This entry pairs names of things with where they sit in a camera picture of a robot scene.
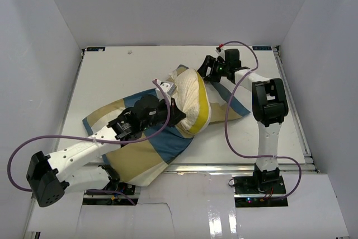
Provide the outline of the white pillow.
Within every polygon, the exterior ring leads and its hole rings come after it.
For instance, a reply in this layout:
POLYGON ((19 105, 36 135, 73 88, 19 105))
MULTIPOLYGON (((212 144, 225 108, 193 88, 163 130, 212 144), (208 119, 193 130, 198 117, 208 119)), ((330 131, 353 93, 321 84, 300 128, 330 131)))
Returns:
POLYGON ((177 107, 186 114, 177 126, 188 135, 194 136, 209 124, 224 121, 227 103, 210 83, 205 83, 193 69, 179 66, 169 75, 176 86, 173 98, 177 107))

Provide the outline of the blue beige white checked pillowcase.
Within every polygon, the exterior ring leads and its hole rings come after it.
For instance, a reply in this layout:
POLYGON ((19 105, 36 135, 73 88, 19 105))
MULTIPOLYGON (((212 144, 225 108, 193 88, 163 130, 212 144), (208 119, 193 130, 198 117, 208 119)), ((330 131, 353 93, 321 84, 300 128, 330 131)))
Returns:
MULTIPOLYGON (((222 84, 210 84, 227 103, 224 121, 237 120, 250 113, 222 84)), ((177 125, 166 127, 155 135, 160 128, 160 125, 149 128, 143 132, 142 142, 125 145, 103 156, 104 162, 119 174, 122 182, 148 186, 190 145, 195 136, 183 132, 177 125)))

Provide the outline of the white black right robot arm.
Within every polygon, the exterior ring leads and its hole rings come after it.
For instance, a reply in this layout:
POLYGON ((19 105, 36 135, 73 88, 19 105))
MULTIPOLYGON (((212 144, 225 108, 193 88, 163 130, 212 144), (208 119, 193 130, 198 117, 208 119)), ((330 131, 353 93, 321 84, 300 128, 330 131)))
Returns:
POLYGON ((252 113, 258 124, 258 155, 253 172, 253 188, 268 192, 280 177, 277 162, 279 132, 288 115, 281 78, 266 78, 242 66, 238 49, 218 49, 218 56, 207 55, 198 69, 204 81, 219 83, 222 78, 251 92, 252 113))

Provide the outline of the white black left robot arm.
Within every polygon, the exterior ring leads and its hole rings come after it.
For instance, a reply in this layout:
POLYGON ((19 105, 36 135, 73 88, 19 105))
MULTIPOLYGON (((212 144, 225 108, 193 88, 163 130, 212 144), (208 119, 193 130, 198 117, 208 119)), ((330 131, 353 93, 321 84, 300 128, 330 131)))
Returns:
POLYGON ((85 141, 50 154, 42 151, 33 154, 26 179, 38 205, 48 207, 70 191, 115 192, 118 179, 112 173, 102 166, 86 165, 131 141, 138 142, 148 128, 172 127, 185 117, 174 99, 166 103, 154 95, 145 95, 85 141))

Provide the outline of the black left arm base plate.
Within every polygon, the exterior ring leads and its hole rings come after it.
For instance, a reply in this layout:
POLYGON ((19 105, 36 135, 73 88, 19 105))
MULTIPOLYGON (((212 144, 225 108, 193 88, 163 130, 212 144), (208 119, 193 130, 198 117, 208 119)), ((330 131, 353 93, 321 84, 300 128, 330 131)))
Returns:
POLYGON ((83 205, 132 206, 137 205, 140 190, 136 186, 117 182, 99 191, 88 190, 84 193, 83 205))

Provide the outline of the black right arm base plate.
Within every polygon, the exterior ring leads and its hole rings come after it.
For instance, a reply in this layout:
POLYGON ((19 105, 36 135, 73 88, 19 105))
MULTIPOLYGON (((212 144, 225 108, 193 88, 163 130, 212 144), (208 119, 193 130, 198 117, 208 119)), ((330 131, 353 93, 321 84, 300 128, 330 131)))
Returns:
POLYGON ((238 176, 229 180, 228 185, 234 188, 234 193, 241 196, 255 195, 259 198, 273 198, 286 194, 286 187, 282 176, 275 182, 259 185, 253 176, 238 176))

